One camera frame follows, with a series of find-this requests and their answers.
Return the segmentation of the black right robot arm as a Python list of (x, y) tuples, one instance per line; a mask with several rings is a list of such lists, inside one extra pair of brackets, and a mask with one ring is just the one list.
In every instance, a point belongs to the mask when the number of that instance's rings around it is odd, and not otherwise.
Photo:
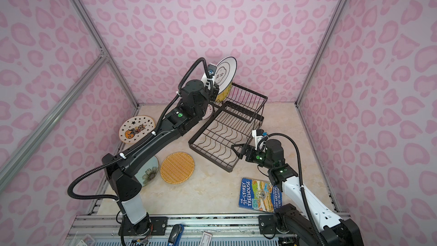
[(308, 246), (361, 246), (364, 240), (352, 219), (343, 219), (331, 211), (304, 184), (302, 166), (294, 170), (285, 161), (279, 140), (264, 138), (258, 146), (231, 146), (239, 158), (267, 168), (270, 183), (292, 200), (275, 209), (277, 232), (292, 233)]

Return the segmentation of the light blue flower plate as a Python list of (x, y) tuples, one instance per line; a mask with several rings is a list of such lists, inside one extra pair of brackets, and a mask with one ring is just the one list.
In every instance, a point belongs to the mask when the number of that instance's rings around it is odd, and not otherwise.
[(159, 161), (156, 156), (149, 159), (136, 173), (135, 177), (142, 187), (151, 183), (159, 173)]

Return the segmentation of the star pattern cat plate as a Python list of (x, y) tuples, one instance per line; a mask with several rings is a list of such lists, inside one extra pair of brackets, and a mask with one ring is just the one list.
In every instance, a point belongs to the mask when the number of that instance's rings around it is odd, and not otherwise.
[(154, 128), (155, 121), (150, 116), (134, 116), (121, 125), (118, 136), (125, 144), (135, 144)]

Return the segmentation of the blue treehouse book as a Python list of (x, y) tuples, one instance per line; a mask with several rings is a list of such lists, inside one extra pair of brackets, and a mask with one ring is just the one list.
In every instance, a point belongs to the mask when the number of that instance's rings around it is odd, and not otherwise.
[(243, 178), (240, 185), (239, 208), (273, 213), (282, 206), (282, 192), (270, 182)]

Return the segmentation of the aluminium frame rail front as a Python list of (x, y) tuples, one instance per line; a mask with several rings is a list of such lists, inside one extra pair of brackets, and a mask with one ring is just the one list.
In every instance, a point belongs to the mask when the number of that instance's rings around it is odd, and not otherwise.
[(163, 236), (124, 236), (118, 231), (121, 216), (77, 216), (68, 231), (65, 246), (166, 246), (175, 224), (183, 224), (181, 246), (303, 246), (292, 233), (263, 235), (258, 216), (262, 214), (152, 215), (168, 217)]

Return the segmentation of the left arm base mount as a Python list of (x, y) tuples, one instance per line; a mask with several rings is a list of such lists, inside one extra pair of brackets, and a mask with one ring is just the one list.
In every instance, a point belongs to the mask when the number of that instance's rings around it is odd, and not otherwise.
[(137, 224), (132, 224), (127, 216), (122, 218), (118, 235), (124, 236), (163, 236), (166, 232), (168, 217), (148, 216)]

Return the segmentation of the yellow-green woven plate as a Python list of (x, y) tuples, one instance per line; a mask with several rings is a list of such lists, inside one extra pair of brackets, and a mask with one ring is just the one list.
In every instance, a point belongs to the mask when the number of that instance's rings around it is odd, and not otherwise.
[(223, 102), (223, 101), (224, 101), (224, 100), (229, 96), (229, 94), (230, 94), (230, 92), (231, 92), (231, 89), (232, 89), (232, 83), (229, 84), (229, 85), (226, 87), (226, 89), (223, 90), (222, 93), (220, 93), (220, 94), (217, 95), (216, 102), (217, 102), (217, 103), (222, 103), (222, 102)]

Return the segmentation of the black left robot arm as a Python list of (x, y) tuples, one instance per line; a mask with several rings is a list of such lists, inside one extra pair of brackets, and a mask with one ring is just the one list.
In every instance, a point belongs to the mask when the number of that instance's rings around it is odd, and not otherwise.
[(107, 154), (103, 158), (104, 163), (109, 163), (105, 175), (122, 214), (119, 235), (150, 233), (151, 220), (142, 203), (142, 184), (136, 175), (159, 151), (196, 126), (218, 94), (218, 84), (207, 87), (201, 80), (190, 80), (167, 105), (150, 133), (118, 155)]

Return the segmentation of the black wire dish rack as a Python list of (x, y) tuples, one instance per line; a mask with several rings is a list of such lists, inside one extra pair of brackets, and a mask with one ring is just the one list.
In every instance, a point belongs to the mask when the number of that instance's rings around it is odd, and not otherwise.
[(252, 141), (252, 131), (263, 122), (268, 97), (233, 83), (229, 96), (221, 103), (214, 102), (213, 115), (189, 140), (189, 147), (226, 172), (232, 172), (239, 159), (232, 151), (233, 144)]

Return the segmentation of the white plate orange sun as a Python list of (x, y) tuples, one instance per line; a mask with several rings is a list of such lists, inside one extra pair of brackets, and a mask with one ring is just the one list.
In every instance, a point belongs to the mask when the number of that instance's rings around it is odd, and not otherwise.
[(204, 120), (209, 119), (213, 115), (214, 110), (215, 110), (214, 106), (212, 106), (211, 104), (208, 104), (207, 111), (206, 111), (203, 119)]

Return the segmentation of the orange woven plate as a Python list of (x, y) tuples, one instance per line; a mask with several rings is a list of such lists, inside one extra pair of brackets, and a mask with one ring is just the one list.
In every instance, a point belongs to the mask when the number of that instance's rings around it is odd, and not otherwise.
[(187, 181), (194, 169), (194, 159), (188, 153), (179, 151), (164, 160), (161, 164), (160, 175), (165, 182), (177, 185)]

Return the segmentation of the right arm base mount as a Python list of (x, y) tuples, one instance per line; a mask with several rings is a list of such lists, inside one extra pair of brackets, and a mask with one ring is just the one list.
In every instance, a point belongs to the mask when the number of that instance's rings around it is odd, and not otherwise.
[(258, 226), (260, 233), (263, 235), (279, 235), (290, 232), (282, 218), (276, 214), (258, 216)]

